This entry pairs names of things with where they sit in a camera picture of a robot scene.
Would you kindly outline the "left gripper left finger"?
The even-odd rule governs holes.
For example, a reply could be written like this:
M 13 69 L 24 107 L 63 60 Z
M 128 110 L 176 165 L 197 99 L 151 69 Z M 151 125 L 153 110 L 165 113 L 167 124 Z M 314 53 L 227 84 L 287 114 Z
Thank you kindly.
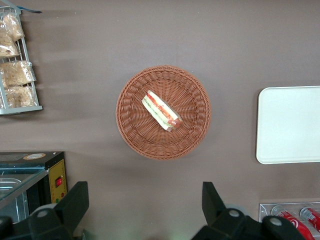
M 72 240 L 88 208 L 88 183 L 79 181 L 53 208 L 42 207 L 29 217 L 31 238 L 33 240 Z

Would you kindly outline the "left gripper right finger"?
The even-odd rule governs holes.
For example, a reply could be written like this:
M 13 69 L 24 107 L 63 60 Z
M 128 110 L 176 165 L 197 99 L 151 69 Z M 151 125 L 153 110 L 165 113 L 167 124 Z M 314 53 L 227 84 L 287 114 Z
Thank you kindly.
M 202 211 L 206 220 L 194 240 L 260 240 L 261 225 L 241 210 L 227 208 L 212 182 L 202 184 Z

